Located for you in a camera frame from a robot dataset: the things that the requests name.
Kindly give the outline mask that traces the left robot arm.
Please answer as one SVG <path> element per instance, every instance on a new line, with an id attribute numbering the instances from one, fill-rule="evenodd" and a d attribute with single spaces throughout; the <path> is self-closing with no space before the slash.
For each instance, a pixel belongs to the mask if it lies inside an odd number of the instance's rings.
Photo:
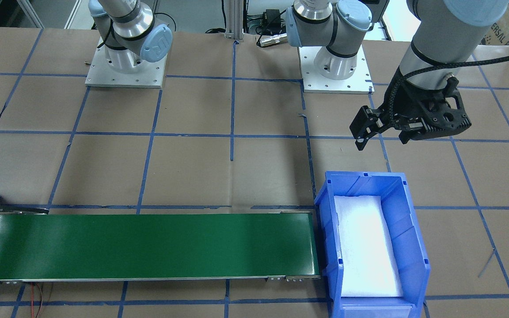
<path id="1" fill-rule="evenodd" d="M 285 29 L 293 47 L 319 47 L 313 66 L 331 80 L 350 78 L 366 32 L 379 20 L 384 0 L 295 0 L 285 11 Z M 506 0 L 409 0 L 420 20 L 386 92 L 376 109 L 360 108 L 350 124 L 356 147 L 387 129 L 399 130 L 403 144 L 453 136 L 470 128 L 455 76 L 465 67 Z"/>

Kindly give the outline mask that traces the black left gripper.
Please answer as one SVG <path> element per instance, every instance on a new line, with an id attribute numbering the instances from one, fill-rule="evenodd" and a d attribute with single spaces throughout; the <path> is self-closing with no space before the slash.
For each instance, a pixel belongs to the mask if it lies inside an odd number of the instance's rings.
<path id="1" fill-rule="evenodd" d="M 396 86 L 403 74 L 394 74 L 378 109 L 362 106 L 349 129 L 355 137 L 358 151 L 362 151 L 370 138 L 394 128 L 400 131 L 402 144 L 410 140 L 425 140 L 452 136 L 472 126 L 464 110 L 454 75 L 445 77 L 443 89 L 418 88 L 407 80 Z"/>

